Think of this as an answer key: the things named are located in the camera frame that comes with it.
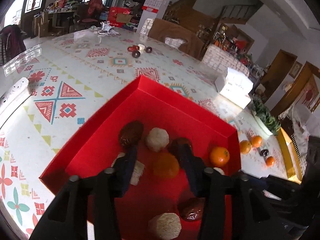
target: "wooden staircase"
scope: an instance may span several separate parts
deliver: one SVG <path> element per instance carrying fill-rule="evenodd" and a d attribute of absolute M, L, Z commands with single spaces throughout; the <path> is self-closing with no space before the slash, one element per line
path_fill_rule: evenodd
<path fill-rule="evenodd" d="M 197 0 L 179 0 L 168 6 L 163 19 L 171 21 L 178 19 L 184 28 L 196 33 L 199 25 L 203 25 L 215 33 L 219 23 L 246 24 L 246 22 L 263 5 L 262 2 L 255 5 L 225 5 L 218 17 L 214 18 L 193 9 Z"/>

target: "door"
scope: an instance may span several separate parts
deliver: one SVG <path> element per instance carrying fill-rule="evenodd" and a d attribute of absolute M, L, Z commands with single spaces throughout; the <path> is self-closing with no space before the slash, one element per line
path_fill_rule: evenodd
<path fill-rule="evenodd" d="M 264 92 L 266 100 L 268 100 L 280 86 L 293 64 L 296 62 L 296 59 L 297 56 L 282 49 L 278 52 L 268 73 L 264 75 L 261 80 L 261 84 L 266 88 L 266 91 Z"/>
<path fill-rule="evenodd" d="M 24 0 L 20 28 L 32 36 L 33 16 L 44 10 L 46 0 Z"/>
<path fill-rule="evenodd" d="M 278 104 L 276 104 L 276 106 L 271 110 L 271 114 L 273 116 L 279 116 L 279 114 L 284 112 L 295 102 L 295 100 L 301 94 L 311 77 L 313 77 L 312 73 L 314 71 L 314 68 L 316 68 L 316 71 L 318 72 L 317 67 L 313 66 L 309 62 L 305 63 L 300 74 L 294 81 L 291 89 L 281 98 Z"/>

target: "patterned tablecloth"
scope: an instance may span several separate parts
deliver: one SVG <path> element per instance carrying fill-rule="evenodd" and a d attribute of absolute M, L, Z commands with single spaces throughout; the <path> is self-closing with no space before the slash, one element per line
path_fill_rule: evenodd
<path fill-rule="evenodd" d="M 95 111 L 139 75 L 235 126 L 240 141 L 263 133 L 249 110 L 217 93 L 216 73 L 210 67 L 158 41 L 117 31 L 120 36 L 99 37 L 89 30 L 61 36 L 27 50 L 7 65 L 6 83 L 27 77 L 32 88 L 32 96 L 0 130 L 0 197 L 26 236 L 54 198 L 38 179 L 44 168 Z M 133 58 L 127 47 L 138 43 L 151 46 L 153 52 Z M 242 169 L 258 177 L 286 178 L 278 141 L 271 136 L 264 144 L 276 164 L 266 167 L 253 149 L 241 155 Z M 92 225 L 89 235 L 92 239 Z"/>

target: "picture frame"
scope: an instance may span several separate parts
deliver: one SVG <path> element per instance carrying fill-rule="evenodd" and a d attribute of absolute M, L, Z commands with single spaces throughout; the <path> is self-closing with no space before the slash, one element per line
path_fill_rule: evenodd
<path fill-rule="evenodd" d="M 302 68 L 302 63 L 296 61 L 292 68 L 290 69 L 289 75 L 293 78 L 296 78 L 296 76 L 299 74 L 300 70 Z"/>

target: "white bowl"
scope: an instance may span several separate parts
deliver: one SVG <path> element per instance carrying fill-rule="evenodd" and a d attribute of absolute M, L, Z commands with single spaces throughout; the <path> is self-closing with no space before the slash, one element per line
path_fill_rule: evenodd
<path fill-rule="evenodd" d="M 264 131 L 264 133 L 268 136 L 273 135 L 273 133 L 265 126 L 265 124 L 261 121 L 261 119 L 256 116 L 256 112 L 255 111 L 251 111 L 251 112 L 252 112 L 252 115 L 255 118 L 256 122 L 260 126 L 260 128 Z"/>

